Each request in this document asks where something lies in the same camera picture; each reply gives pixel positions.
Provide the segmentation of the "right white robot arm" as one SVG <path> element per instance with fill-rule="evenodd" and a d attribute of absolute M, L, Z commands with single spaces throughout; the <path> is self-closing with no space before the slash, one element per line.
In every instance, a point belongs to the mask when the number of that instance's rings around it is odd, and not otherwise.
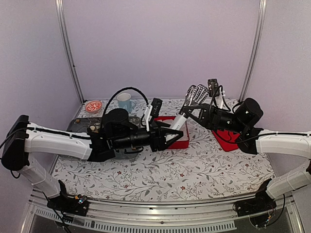
<path fill-rule="evenodd" d="M 252 98 L 238 104 L 235 112 L 227 112 L 211 104 L 197 104 L 183 107 L 183 113 L 204 128 L 217 132 L 229 131 L 239 134 L 233 141 L 244 153 L 276 153 L 311 158 L 311 133 L 277 132 L 256 128 L 263 116 L 260 105 Z M 262 183 L 252 199 L 251 207 L 261 212 L 270 200 L 311 183 L 311 162 L 288 173 Z"/>

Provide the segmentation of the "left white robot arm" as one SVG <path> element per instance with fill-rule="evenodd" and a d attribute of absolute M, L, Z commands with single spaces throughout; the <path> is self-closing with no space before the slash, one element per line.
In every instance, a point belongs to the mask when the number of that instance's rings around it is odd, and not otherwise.
<path fill-rule="evenodd" d="M 158 121 L 147 122 L 138 127 L 129 121 L 128 112 L 118 108 L 102 117 L 103 123 L 96 132 L 71 133 L 57 131 L 29 122 L 21 115 L 1 144 L 2 165 L 25 176 L 33 186 L 51 198 L 62 211 L 72 207 L 65 185 L 52 178 L 31 157 L 32 152 L 44 152 L 75 157 L 89 162 L 104 162 L 115 158 L 117 150 L 139 150 L 149 146 L 153 152 L 166 150 L 183 136 L 168 124 Z"/>

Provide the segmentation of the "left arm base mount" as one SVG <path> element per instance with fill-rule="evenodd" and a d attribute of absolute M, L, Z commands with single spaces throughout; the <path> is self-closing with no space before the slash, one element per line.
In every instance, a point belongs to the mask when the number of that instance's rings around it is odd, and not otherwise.
<path fill-rule="evenodd" d="M 65 184 L 59 180 L 60 193 L 55 198 L 48 198 L 47 207 L 62 213 L 86 216 L 89 209 L 87 196 L 78 194 L 75 197 L 68 196 Z"/>

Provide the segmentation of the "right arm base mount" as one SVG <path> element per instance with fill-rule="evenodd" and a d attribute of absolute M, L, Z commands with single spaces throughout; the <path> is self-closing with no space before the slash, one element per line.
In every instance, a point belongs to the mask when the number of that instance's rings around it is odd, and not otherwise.
<path fill-rule="evenodd" d="M 265 180 L 251 199 L 240 200 L 233 204 L 233 211 L 238 216 L 246 216 L 276 208 L 274 198 L 267 194 L 267 186 L 272 179 Z"/>

